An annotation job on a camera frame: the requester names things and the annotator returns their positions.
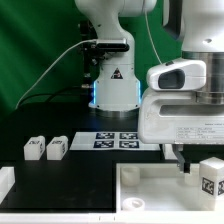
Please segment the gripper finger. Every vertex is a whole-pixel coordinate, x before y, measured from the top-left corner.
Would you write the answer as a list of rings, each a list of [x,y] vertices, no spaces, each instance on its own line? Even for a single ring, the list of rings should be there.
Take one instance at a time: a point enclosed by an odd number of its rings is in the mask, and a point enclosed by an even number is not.
[[[190,162],[187,161],[182,155],[183,146],[181,144],[174,144],[172,151],[177,158],[179,170],[183,173],[190,172]]]

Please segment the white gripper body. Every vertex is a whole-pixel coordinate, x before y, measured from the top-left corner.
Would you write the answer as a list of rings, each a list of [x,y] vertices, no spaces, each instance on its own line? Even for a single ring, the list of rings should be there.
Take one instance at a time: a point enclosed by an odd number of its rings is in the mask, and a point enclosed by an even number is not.
[[[139,110],[138,136],[147,144],[224,145],[224,106],[198,104],[192,92],[148,88]]]

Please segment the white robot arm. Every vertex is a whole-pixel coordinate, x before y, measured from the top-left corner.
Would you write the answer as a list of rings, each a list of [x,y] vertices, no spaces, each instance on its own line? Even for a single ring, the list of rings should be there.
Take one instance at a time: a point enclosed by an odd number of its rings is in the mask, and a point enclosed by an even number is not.
[[[157,0],[75,0],[92,22],[103,53],[90,107],[113,115],[139,111],[138,137],[148,144],[224,145],[224,0],[164,0],[163,26],[182,39],[182,55],[147,72],[140,91],[134,39],[121,16],[153,10]]]

